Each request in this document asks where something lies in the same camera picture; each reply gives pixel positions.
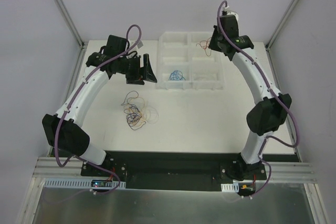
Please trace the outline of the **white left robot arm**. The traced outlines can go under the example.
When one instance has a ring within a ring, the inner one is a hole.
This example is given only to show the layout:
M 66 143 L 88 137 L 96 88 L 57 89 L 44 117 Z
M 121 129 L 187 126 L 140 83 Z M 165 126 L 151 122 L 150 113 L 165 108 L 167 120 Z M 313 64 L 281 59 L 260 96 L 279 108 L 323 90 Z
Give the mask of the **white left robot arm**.
M 42 119 L 48 144 L 55 151 L 66 151 L 93 163 L 92 169 L 99 176 L 110 173 L 110 158 L 90 142 L 82 125 L 99 91 L 117 73 L 125 75 L 127 84 L 157 82 L 149 54 L 138 55 L 135 45 L 126 38 L 110 35 L 107 44 L 88 57 L 80 82 L 62 107 Z

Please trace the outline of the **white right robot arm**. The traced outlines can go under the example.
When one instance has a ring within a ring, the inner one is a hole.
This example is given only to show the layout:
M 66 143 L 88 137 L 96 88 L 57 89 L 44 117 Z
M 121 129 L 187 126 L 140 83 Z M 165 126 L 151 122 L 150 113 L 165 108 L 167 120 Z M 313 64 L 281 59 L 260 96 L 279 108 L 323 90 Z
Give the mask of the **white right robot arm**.
M 209 47 L 222 52 L 238 68 L 254 99 L 255 106 L 246 116 L 249 135 L 240 153 L 243 162 L 236 166 L 237 175 L 248 179 L 255 173 L 253 164 L 260 162 L 265 138 L 284 124 L 287 111 L 283 105 L 290 107 L 292 99 L 271 83 L 258 60 L 254 44 L 248 36 L 239 35 L 234 15 L 222 15 L 217 19 Z

